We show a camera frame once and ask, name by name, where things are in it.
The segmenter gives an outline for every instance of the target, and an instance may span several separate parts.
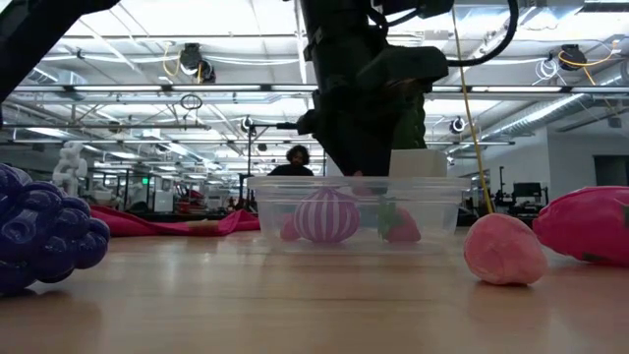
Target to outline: white robot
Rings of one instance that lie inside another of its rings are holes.
[[[83,144],[67,142],[59,151],[61,159],[52,172],[52,182],[70,197],[79,194],[79,178],[87,176],[87,161],[81,158]]]

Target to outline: duct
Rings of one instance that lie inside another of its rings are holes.
[[[38,85],[87,85],[87,80],[73,71],[52,69],[41,64],[34,67],[25,77],[25,80]],[[62,98],[70,98],[73,101],[80,101],[85,98],[84,95],[77,92],[55,92],[55,94]]]
[[[596,76],[597,83],[600,86],[629,85],[629,80],[625,79],[627,77],[626,73],[623,75],[621,72],[622,70],[627,70],[626,62],[625,60],[623,63],[614,65],[598,74]],[[585,93],[573,94],[553,101],[535,103],[486,129],[481,135],[481,141],[497,139],[503,135],[513,137],[530,133],[566,116],[590,108],[595,103],[595,98]],[[457,147],[451,149],[449,153],[470,147],[470,145]]]

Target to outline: white wall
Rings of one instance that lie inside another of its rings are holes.
[[[597,184],[595,155],[629,155],[629,139],[623,136],[548,136],[551,199]]]
[[[489,147],[483,152],[483,168],[489,170],[491,192],[500,189],[499,168],[504,166],[502,180],[504,192],[513,192],[515,182],[540,182],[542,187],[550,184],[548,162],[548,139],[546,128],[535,131],[533,137],[515,138],[514,146]],[[479,171],[475,159],[456,159],[448,168],[449,177],[461,177]]]

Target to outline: man with curly hair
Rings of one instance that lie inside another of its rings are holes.
[[[269,176],[314,176],[313,172],[305,166],[311,162],[308,149],[302,146],[294,146],[286,153],[289,164],[275,167]]]

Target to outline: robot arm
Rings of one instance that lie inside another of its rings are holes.
[[[446,60],[434,47],[389,45],[389,27],[403,21],[390,24],[384,17],[415,9],[404,19],[429,18],[450,11],[453,0],[294,1],[302,4],[309,39],[305,56],[314,63],[318,82],[314,109],[301,117],[298,131],[313,134],[350,176],[357,171],[388,175],[392,149],[426,148],[424,93],[448,75],[448,65],[475,65],[497,55],[513,37],[518,15],[517,0],[508,0],[511,21],[505,42],[486,58],[456,62]],[[81,15],[107,10],[118,2],[12,1],[0,14],[0,101]],[[203,66],[194,48],[187,50],[182,64],[191,70],[200,66],[201,81],[213,83],[209,64]]]

